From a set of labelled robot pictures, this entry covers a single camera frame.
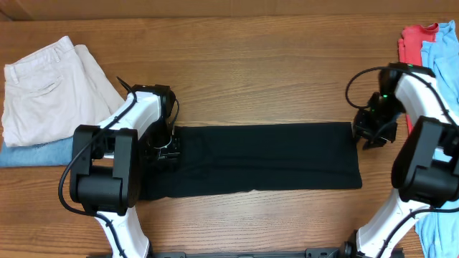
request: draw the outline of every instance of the beige pants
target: beige pants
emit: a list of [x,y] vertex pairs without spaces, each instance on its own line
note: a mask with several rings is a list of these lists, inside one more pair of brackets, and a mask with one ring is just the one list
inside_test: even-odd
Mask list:
[[1,121],[8,147],[70,137],[77,126],[98,124],[124,102],[87,47],[73,47],[67,36],[4,71]]

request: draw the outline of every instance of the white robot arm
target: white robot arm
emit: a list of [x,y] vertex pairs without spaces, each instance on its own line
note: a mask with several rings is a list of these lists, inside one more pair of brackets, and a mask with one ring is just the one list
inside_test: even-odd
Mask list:
[[[445,201],[457,199],[457,194],[453,192],[445,194],[443,198],[439,198],[439,195],[443,195],[443,191],[446,188],[451,188],[455,191],[459,187],[457,185],[458,177],[451,175],[455,173],[456,164],[450,163],[451,156],[454,156],[452,153],[455,152],[451,151],[451,148],[456,148],[455,144],[453,146],[451,144],[453,144],[453,139],[458,136],[456,134],[457,128],[447,126],[451,120],[459,123],[459,119],[453,112],[448,113],[449,118],[445,115],[445,110],[450,110],[450,108],[440,94],[434,93],[434,91],[439,92],[435,76],[424,67],[414,67],[408,64],[390,64],[389,67],[391,66],[396,69],[413,72],[429,83],[431,87],[428,87],[424,82],[412,75],[397,73],[397,71],[388,70],[387,72],[383,70],[380,74],[381,92],[384,92],[384,95],[369,101],[372,107],[370,112],[379,113],[375,116],[375,120],[382,116],[380,114],[384,114],[387,117],[390,117],[392,113],[398,115],[397,111],[387,111],[389,105],[397,106],[397,103],[394,103],[396,102],[395,100],[387,100],[387,98],[390,98],[387,91],[393,91],[393,96],[402,104],[412,124],[416,125],[417,128],[413,130],[412,134],[414,135],[407,140],[394,163],[392,185],[395,189],[392,190],[388,200],[370,222],[356,233],[356,256],[360,254],[361,257],[390,257],[399,240],[427,213],[418,214],[407,220],[387,242],[388,236],[396,225],[413,211],[430,209],[431,206],[440,207]],[[395,88],[384,89],[384,86],[393,85],[393,83],[385,83],[384,81],[390,82],[391,80],[398,80]],[[361,119],[362,113],[366,112],[360,110],[359,113],[354,123],[363,121],[364,125],[360,124],[359,128],[369,128],[368,124],[371,124],[371,122]],[[438,130],[429,130],[429,126],[436,126]],[[445,146],[449,148],[447,153],[444,151]],[[449,166],[449,168],[440,171],[433,163],[443,164]],[[385,250],[380,253],[382,247],[385,247]]]
[[[174,162],[177,155],[174,122],[166,121],[174,102],[177,102],[175,94],[169,86],[135,85],[124,105],[111,117],[98,126],[81,125],[75,130],[74,156],[102,128],[108,129],[76,159],[70,177],[72,200],[81,203],[86,213],[98,214],[111,221],[108,226],[106,220],[96,217],[113,250],[107,257],[153,257],[135,203],[140,193],[142,168],[158,159]],[[126,115],[108,128],[125,110]],[[93,165],[91,160],[98,158],[113,159],[113,167]]]

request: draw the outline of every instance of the table surface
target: table surface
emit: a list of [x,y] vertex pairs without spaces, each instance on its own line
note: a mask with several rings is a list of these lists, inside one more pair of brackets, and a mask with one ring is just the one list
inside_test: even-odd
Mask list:
[[[4,22],[0,64],[68,35],[74,44],[87,45],[124,97],[115,76],[130,84],[172,86],[181,103],[178,125],[352,121],[356,110],[344,99],[349,79],[397,61],[404,26],[454,18],[459,13]],[[377,89],[377,74],[364,75],[354,83],[351,99],[364,104]],[[140,202],[142,229],[157,252],[339,246],[388,197],[392,163],[406,137],[406,122],[400,118],[395,143],[366,151],[359,144],[362,189]],[[0,170],[0,257],[84,257],[110,251],[96,220],[60,206],[62,170]],[[408,257],[422,256],[413,229],[400,246]]]

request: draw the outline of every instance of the pants pocket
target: pants pocket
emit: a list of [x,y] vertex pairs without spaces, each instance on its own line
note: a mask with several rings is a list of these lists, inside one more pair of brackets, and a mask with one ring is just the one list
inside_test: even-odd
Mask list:
[[53,91],[62,82],[62,74],[52,65],[48,64],[41,69],[19,79],[22,98],[31,98],[45,95]]

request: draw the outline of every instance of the black pants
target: black pants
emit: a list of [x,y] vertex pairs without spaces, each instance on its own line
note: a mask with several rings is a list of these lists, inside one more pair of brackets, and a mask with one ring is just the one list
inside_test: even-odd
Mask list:
[[141,199],[361,188],[350,123],[183,127],[176,134],[178,164],[147,169]]

